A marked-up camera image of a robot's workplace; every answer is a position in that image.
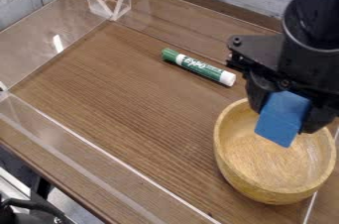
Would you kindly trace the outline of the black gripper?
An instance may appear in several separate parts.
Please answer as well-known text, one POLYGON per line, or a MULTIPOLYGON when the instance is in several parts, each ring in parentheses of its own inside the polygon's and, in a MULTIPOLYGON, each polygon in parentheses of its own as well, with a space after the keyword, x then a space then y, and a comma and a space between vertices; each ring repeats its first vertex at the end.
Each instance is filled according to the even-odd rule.
POLYGON ((314 134, 339 117, 339 49, 301 44, 283 34, 233 35, 227 66, 245 74, 253 110, 273 92, 289 90, 313 100, 302 133, 314 134))

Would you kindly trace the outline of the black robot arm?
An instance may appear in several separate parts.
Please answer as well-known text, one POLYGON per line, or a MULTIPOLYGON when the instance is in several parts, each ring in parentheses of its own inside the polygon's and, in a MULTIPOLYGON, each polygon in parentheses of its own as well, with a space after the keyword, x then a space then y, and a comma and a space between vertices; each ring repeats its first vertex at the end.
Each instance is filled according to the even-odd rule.
POLYGON ((281 24, 277 35, 229 38, 227 67, 245 76, 254 111, 285 90, 311 101, 301 126, 311 134, 339 117, 339 0, 291 0, 281 24))

